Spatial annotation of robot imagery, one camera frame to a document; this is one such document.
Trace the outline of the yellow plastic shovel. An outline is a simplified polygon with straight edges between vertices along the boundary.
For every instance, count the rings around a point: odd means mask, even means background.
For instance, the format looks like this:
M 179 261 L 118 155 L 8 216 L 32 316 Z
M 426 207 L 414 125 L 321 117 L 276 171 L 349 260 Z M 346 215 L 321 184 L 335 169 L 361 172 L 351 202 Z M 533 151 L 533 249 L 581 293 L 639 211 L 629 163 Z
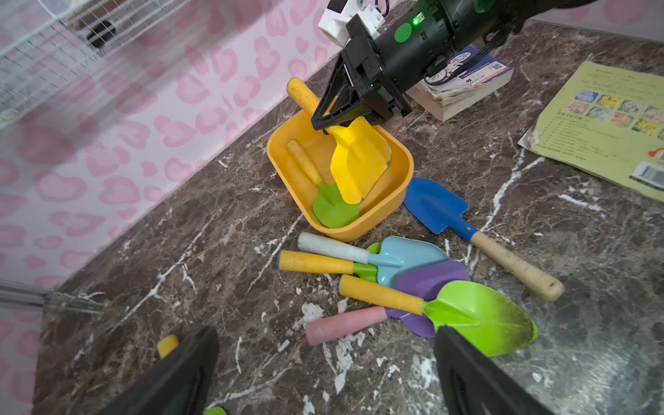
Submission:
M 383 128 L 364 118 L 350 126 L 334 126 L 329 134 L 335 141 L 330 173 L 344 202 L 359 205 L 363 212 L 378 202 L 380 181 L 394 164 L 397 142 Z

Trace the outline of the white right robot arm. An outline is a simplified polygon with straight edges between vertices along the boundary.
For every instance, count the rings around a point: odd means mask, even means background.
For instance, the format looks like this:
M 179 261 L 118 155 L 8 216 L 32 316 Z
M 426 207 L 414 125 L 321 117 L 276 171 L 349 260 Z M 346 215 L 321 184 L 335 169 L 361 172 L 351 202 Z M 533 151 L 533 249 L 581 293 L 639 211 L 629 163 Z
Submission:
M 384 31 L 371 4 L 331 1 L 318 27 L 341 46 L 333 74 L 311 119 L 315 130 L 349 126 L 355 119 L 381 125 L 412 110 L 406 92 L 443 70 L 476 39 L 477 60 L 500 47 L 527 19 L 582 1 L 417 1 Z

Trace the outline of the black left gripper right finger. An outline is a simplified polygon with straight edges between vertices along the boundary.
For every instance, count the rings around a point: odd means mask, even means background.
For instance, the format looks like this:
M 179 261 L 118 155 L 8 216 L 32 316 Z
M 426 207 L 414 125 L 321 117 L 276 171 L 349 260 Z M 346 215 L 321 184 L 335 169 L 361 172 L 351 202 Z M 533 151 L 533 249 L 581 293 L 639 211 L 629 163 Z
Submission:
M 553 414 L 451 327 L 437 330 L 434 356 L 449 414 Z

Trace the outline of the green shovel blue-tipped handle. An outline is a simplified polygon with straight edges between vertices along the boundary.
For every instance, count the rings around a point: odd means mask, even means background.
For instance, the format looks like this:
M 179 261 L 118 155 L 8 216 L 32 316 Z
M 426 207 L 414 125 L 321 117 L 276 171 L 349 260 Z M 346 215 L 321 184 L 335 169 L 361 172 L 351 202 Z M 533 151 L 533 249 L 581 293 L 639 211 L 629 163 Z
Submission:
M 378 283 L 377 266 L 305 252 L 283 250 L 278 258 L 278 269 L 281 271 L 300 271 L 301 273 L 347 274 Z

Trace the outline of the blue shovel wooden handle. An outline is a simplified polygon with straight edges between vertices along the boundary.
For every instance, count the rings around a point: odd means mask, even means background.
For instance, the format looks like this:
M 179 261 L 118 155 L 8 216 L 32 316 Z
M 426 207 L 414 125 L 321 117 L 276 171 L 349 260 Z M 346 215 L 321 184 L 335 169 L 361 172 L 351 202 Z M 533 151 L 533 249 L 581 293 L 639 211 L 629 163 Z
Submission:
M 404 204 L 430 232 L 440 234 L 446 228 L 451 228 L 458 236 L 512 273 L 538 297 L 553 302 L 565 292 L 558 278 L 529 264 L 465 221 L 463 214 L 469 209 L 469 204 L 439 183 L 414 178 L 408 185 Z

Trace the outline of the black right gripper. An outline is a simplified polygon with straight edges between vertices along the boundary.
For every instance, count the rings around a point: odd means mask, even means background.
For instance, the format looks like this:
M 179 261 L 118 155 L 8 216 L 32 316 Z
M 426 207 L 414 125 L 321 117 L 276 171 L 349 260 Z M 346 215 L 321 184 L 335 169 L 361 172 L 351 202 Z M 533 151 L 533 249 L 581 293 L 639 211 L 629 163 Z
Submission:
M 446 14 L 407 14 L 373 40 L 359 17 L 311 115 L 316 131 L 348 127 L 359 118 L 384 124 L 412 107 L 406 91 L 438 74 L 457 52 L 457 22 Z

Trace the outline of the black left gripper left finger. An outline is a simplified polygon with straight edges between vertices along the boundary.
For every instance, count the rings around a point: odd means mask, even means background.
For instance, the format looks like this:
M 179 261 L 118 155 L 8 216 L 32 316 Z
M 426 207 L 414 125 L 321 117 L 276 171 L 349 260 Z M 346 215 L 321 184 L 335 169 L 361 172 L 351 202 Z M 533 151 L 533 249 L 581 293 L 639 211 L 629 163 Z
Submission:
M 202 414 L 220 354 L 217 331 L 204 326 L 187 337 L 178 349 L 183 366 L 171 369 L 159 361 L 131 387 L 100 410 L 101 414 Z

